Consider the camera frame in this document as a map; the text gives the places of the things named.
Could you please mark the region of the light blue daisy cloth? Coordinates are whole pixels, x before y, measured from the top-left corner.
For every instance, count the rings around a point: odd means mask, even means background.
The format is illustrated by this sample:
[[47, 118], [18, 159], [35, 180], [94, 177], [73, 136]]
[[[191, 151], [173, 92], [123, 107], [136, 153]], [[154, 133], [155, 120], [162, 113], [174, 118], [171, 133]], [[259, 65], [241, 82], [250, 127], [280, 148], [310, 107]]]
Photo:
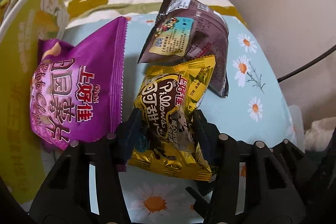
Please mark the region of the light blue daisy cloth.
[[[141, 90], [146, 64], [138, 63], [140, 51], [154, 26], [153, 15], [127, 21], [123, 75], [122, 117], [127, 119]], [[222, 132], [248, 143], [261, 139], [276, 144], [295, 140], [293, 121], [285, 98], [261, 47], [252, 33], [233, 16], [228, 23], [227, 97], [208, 90], [201, 110]], [[140, 223], [192, 223], [201, 220], [193, 211], [194, 199], [185, 191], [193, 182], [130, 166], [120, 175], [126, 205], [133, 221]]]

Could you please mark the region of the purple potato chips bag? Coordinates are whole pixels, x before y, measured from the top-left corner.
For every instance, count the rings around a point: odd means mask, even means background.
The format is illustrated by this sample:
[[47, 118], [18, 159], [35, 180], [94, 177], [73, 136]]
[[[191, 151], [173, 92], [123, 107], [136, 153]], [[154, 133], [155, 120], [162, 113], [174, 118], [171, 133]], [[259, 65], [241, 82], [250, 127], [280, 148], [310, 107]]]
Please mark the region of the purple potato chips bag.
[[61, 150], [114, 132], [122, 118], [127, 20], [118, 17], [78, 45], [39, 40], [30, 86], [32, 131]]

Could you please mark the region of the dark brown snack bag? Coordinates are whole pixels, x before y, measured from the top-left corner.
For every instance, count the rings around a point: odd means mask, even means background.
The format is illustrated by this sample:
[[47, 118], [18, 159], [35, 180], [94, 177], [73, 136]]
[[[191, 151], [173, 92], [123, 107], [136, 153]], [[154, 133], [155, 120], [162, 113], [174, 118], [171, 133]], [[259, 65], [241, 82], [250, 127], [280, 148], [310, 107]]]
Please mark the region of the dark brown snack bag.
[[223, 17], [197, 0], [163, 0], [139, 63], [173, 63], [215, 56], [210, 87], [228, 96], [228, 26]]

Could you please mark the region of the gold Pillows snack bag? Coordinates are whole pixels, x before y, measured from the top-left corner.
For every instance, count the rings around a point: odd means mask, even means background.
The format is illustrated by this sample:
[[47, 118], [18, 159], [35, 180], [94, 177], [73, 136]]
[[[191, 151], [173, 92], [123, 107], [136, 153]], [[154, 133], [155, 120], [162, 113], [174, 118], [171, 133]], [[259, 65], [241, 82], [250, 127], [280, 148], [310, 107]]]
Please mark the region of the gold Pillows snack bag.
[[149, 66], [134, 107], [146, 122], [146, 139], [134, 147], [128, 163], [176, 178], [209, 181], [212, 170], [191, 128], [215, 68], [215, 56], [185, 63]]

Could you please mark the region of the green cardboard box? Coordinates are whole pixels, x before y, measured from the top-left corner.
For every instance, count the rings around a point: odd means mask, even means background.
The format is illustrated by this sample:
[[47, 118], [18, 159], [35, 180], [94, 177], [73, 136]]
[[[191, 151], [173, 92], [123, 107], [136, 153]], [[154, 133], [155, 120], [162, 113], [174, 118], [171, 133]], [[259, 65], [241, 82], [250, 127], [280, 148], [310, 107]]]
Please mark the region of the green cardboard box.
[[41, 139], [31, 131], [30, 82], [40, 39], [61, 39], [69, 15], [63, 0], [2, 0], [1, 178], [29, 206], [45, 179]]

